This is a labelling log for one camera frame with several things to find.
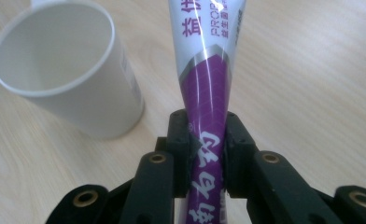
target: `light wood surface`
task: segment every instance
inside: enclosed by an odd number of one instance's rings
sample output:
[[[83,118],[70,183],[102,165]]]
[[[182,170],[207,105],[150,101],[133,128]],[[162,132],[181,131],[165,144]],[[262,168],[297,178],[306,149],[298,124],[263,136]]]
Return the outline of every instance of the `light wood surface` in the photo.
[[[0,86],[0,223],[44,223],[71,189],[129,180],[183,108],[167,1],[97,2],[118,25],[143,117],[94,140]],[[1,0],[0,31],[29,6]],[[366,0],[247,0],[229,110],[312,187],[366,188]],[[244,200],[227,206],[230,223],[250,223]]]

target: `table surface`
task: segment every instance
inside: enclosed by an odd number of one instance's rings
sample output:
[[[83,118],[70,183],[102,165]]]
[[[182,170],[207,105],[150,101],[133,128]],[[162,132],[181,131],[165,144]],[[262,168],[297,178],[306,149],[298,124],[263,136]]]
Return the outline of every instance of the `table surface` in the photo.
[[[0,85],[0,223],[42,223],[71,189],[131,179],[184,106],[167,1],[97,2],[118,25],[143,117],[119,138],[95,140]],[[0,1],[0,31],[29,6]],[[312,187],[366,188],[366,0],[247,0],[229,110]],[[245,200],[228,199],[227,209],[230,223],[250,223]]]

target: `cup rim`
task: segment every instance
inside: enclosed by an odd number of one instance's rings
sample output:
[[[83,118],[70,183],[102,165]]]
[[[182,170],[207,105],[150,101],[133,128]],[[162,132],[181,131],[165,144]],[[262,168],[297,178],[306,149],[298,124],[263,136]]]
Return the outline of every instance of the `cup rim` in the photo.
[[[103,7],[101,7],[99,4],[90,2],[90,1],[83,1],[83,0],[57,0],[54,2],[47,2],[44,3],[38,7],[35,8],[27,8],[25,9],[20,15],[18,15],[16,18],[14,18],[11,22],[9,22],[6,27],[0,32],[0,47],[3,44],[3,42],[6,40],[8,35],[13,32],[13,30],[19,25],[21,22],[25,21],[26,19],[30,18],[32,15],[35,15],[37,12],[42,10],[47,10],[52,7],[58,7],[61,5],[80,5],[85,7],[90,7],[92,9],[98,10],[101,12],[107,20],[110,22],[110,28],[111,28],[111,37],[109,40],[109,43],[107,44],[106,50],[104,51],[103,55],[100,57],[100,59],[95,63],[95,65],[90,68],[88,71],[81,74],[79,77],[73,79],[72,81],[69,81],[62,86],[52,88],[49,90],[43,90],[43,91],[28,91],[28,90],[22,90],[19,88],[12,87],[11,85],[8,85],[1,77],[0,77],[0,84],[4,86],[7,90],[16,93],[18,95],[24,96],[24,97],[47,97],[52,95],[57,95],[62,92],[70,91],[74,89],[75,87],[79,86],[86,80],[88,80],[90,77],[92,77],[102,66],[102,64],[107,60],[108,56],[110,55],[115,38],[116,38],[116,30],[115,25],[113,22],[113,19],[111,18],[110,14],[107,12],[107,10]]]

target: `paper cup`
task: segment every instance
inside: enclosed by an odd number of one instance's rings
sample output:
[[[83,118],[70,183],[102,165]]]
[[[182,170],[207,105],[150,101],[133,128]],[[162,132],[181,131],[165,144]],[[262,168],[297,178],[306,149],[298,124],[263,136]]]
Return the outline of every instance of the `paper cup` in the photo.
[[[0,83],[95,138],[126,133],[144,107],[114,22],[92,2],[47,3],[10,23]]]

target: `toothpaste tube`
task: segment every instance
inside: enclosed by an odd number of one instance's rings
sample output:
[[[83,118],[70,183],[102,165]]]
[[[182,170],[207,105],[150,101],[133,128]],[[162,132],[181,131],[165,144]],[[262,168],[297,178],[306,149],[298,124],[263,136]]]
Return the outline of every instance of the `toothpaste tube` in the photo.
[[[176,66],[197,151],[179,223],[227,223],[222,152],[246,0],[169,0]]]

